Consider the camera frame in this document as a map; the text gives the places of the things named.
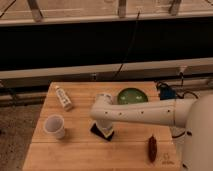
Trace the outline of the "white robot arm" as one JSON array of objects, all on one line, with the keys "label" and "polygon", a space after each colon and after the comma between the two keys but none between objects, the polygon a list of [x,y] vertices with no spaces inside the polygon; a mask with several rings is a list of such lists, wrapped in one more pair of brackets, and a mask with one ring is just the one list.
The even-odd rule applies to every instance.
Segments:
[{"label": "white robot arm", "polygon": [[110,95],[102,93],[90,116],[102,130],[108,130],[114,121],[182,127],[186,133],[181,171],[213,171],[213,94],[115,105]]}]

